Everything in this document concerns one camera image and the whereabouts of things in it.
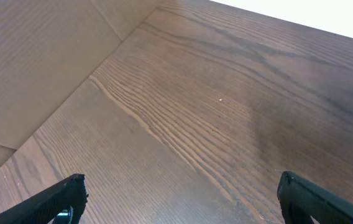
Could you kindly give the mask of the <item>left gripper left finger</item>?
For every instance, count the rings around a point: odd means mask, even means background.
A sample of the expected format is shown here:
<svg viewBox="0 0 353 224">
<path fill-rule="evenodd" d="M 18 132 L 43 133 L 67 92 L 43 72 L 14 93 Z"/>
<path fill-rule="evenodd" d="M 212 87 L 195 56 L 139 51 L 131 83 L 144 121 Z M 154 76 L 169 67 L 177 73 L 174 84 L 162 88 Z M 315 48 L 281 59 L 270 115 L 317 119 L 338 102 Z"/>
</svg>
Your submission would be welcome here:
<svg viewBox="0 0 353 224">
<path fill-rule="evenodd" d="M 85 176 L 73 174 L 0 213 L 0 224 L 79 224 L 87 202 Z"/>
</svg>

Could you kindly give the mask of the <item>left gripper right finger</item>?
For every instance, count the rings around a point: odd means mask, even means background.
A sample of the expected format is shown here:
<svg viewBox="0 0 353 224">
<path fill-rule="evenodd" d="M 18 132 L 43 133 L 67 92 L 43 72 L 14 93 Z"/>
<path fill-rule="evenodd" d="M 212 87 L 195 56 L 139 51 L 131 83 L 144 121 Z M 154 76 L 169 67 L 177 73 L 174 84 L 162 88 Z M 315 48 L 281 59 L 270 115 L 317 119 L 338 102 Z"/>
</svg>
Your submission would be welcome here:
<svg viewBox="0 0 353 224">
<path fill-rule="evenodd" d="M 353 223 L 353 204 L 324 188 L 285 171 L 277 189 L 286 224 Z"/>
</svg>

